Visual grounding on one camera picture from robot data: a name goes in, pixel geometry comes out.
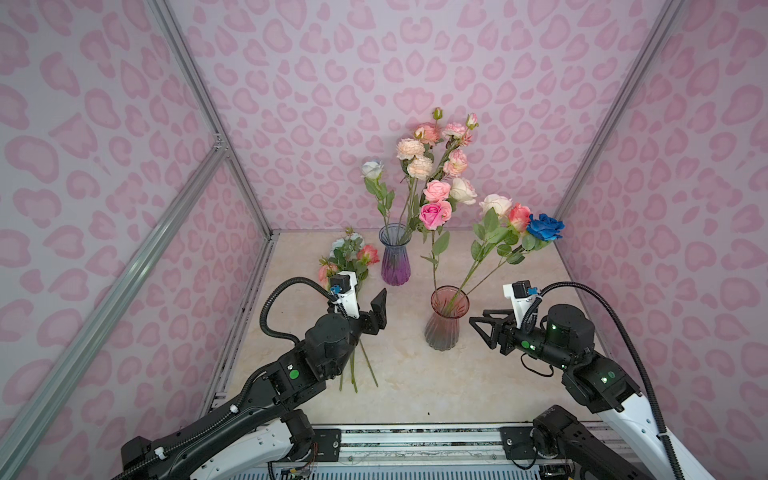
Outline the purple blue glass vase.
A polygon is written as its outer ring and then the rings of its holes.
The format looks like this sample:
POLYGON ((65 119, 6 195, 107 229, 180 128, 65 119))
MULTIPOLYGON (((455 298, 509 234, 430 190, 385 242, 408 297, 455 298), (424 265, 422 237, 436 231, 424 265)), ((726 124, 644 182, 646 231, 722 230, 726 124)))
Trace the purple blue glass vase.
POLYGON ((388 224, 379 231, 379 240, 384 246, 381 260, 381 276, 390 286, 401 286, 411 276, 411 265, 407 246, 411 233, 403 224, 388 224))

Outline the red grey glass vase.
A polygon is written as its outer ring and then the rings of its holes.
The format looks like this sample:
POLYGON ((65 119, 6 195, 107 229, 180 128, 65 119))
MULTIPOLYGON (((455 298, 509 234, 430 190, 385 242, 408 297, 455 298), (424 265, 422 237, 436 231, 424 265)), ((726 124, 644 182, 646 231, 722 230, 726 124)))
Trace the red grey glass vase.
POLYGON ((451 350, 459 339, 460 320, 470 309, 469 298, 458 287, 445 285, 432 293, 430 306, 432 315, 426 324, 424 339, 435 350, 451 350))

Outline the blue flower stem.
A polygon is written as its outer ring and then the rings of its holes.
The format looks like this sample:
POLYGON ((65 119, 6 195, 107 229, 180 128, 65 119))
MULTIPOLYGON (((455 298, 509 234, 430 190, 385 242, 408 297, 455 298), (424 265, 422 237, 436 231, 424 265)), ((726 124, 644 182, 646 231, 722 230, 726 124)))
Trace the blue flower stem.
MULTIPOLYGON (((550 245, 555 240, 562 237, 565 229, 565 223, 550 217, 546 214, 535 216, 532 212, 529 215, 530 223, 526 229, 526 235, 523 237, 522 245, 526 249, 526 255, 533 251, 538 251, 550 245)), ((493 273, 490 271, 481 280, 486 280, 493 273)))

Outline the cream and red rose stem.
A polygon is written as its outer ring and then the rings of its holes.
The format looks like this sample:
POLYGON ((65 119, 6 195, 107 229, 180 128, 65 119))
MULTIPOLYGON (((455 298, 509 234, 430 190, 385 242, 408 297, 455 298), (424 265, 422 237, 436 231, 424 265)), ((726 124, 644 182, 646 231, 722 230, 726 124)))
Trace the cream and red rose stem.
POLYGON ((475 239, 470 245, 472 263, 456 291, 450 295, 441 308, 443 314, 456 316, 463 296, 469 297, 484 280, 467 289, 476 272, 489 256, 496 255, 497 265, 491 270, 495 273, 504 265, 517 265, 525 259, 526 249, 522 245, 523 237, 530 223, 530 209, 510 198, 489 194, 481 202, 481 219, 472 226, 475 239))

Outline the pink double rose stem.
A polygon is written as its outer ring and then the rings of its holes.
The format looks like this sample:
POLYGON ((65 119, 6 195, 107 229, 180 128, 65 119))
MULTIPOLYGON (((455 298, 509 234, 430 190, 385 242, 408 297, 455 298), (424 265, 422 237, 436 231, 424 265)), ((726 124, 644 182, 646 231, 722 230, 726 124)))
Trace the pink double rose stem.
POLYGON ((449 202, 451 185, 441 180, 429 181, 414 197, 408 226, 412 231, 435 232, 452 218, 449 202))

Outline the pale blue white rose stem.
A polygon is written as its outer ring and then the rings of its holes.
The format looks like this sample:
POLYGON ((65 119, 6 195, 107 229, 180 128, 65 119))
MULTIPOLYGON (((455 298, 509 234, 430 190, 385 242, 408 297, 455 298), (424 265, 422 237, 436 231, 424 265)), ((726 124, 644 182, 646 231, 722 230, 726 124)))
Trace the pale blue white rose stem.
POLYGON ((362 164, 361 173, 366 190, 376 199, 377 210, 383 218, 384 226, 388 227, 395 191, 382 180, 384 167, 379 160, 369 160, 362 164))

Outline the peach rose stem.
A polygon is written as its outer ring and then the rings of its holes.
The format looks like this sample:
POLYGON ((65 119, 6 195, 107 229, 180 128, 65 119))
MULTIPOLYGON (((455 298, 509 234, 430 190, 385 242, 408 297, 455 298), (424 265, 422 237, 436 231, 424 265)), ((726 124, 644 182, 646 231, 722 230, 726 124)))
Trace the peach rose stem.
POLYGON ((410 235, 417 211, 426 201, 423 192, 427 183, 432 179, 435 163, 431 148, 416 138, 401 139, 397 144, 397 158, 405 174, 407 195, 398 224, 405 228, 404 233, 410 235))

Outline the pink multi bloom rose stem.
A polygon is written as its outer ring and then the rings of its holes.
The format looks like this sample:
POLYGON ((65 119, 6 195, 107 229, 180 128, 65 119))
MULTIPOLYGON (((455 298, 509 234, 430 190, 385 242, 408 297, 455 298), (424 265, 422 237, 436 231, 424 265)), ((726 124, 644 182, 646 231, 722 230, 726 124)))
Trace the pink multi bloom rose stem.
POLYGON ((470 113, 463 123, 450 122, 443 128, 445 152, 436 171, 437 179, 460 177, 468 168, 468 159, 463 148, 472 143, 472 133, 478 126, 477 115, 470 113))

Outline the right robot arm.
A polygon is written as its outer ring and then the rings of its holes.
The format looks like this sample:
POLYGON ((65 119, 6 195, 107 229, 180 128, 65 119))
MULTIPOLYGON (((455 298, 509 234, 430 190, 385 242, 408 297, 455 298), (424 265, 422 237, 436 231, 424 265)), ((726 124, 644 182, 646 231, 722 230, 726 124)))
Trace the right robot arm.
POLYGON ((590 433, 559 405, 537 416, 531 439, 543 458, 574 461, 597 479, 672 479, 679 465, 685 479, 708 479, 710 473, 655 420, 648 396, 615 361, 594 347, 594 325, 577 307, 552 306, 544 324, 524 332, 513 310, 486 310, 470 325, 492 349, 507 355, 519 350, 562 373, 561 382, 581 406, 597 415, 637 456, 632 464, 590 433))

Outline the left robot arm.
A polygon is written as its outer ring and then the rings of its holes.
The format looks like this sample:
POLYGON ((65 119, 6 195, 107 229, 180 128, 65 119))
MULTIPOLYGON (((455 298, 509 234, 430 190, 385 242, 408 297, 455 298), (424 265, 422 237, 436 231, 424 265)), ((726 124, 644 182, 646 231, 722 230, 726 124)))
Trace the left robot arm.
POLYGON ((307 278, 297 280, 327 299, 327 312, 302 339, 271 329, 271 307, 291 285, 280 284, 265 302, 259 324, 267 336, 289 340, 293 348, 255 370, 233 399, 187 427, 157 440, 137 436, 127 442, 128 457, 118 479, 190 479, 195 470, 241 437, 285 417, 324 391, 328 381, 343 373, 361 336, 386 328, 386 289, 374 297, 369 311, 354 314, 341 295, 307 278))

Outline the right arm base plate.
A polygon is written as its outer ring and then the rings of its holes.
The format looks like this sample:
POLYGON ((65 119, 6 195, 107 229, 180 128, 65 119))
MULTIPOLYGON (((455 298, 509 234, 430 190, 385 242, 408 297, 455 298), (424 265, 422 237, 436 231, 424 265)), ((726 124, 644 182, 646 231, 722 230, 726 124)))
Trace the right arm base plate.
POLYGON ((532 426, 507 426, 499 429, 501 445, 509 461, 532 461, 537 457, 531 437, 532 426))

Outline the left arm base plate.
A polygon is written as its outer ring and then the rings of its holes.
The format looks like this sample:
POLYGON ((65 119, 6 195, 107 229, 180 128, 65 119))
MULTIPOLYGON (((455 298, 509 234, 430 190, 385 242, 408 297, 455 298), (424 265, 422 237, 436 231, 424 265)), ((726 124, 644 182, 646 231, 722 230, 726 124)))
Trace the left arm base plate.
POLYGON ((314 430, 313 443, 315 446, 315 462, 337 462, 342 445, 342 431, 338 428, 316 428, 314 430))

